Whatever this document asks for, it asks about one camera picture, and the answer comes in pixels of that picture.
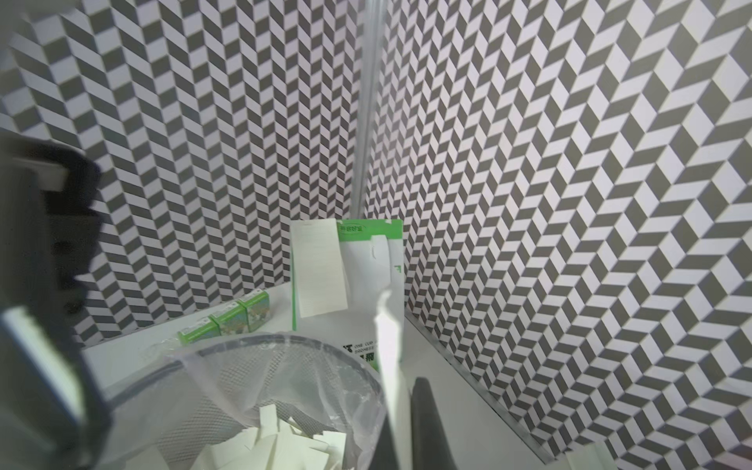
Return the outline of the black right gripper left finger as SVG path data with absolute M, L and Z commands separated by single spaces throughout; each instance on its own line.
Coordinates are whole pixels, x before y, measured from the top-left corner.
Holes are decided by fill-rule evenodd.
M 369 470 L 399 470 L 400 465 L 389 419 L 384 420 Z

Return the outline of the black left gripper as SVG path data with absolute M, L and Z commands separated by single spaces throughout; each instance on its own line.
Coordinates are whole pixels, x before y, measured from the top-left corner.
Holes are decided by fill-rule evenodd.
M 1 465 L 91 469 L 111 415 L 74 340 L 102 221 L 101 170 L 73 148 L 1 135 Z

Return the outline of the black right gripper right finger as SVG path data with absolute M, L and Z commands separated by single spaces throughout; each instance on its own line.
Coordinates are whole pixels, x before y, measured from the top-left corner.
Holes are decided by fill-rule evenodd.
M 456 470 L 428 379 L 418 377 L 411 394 L 412 461 L 415 470 Z

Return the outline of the white receipt piece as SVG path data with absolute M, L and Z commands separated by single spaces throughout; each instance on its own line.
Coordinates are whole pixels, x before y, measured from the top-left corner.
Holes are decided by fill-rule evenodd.
M 386 425 L 399 469 L 412 469 L 412 432 L 409 389 L 401 371 L 403 321 L 390 311 L 392 291 L 385 289 L 376 305 L 377 356 L 387 407 Z

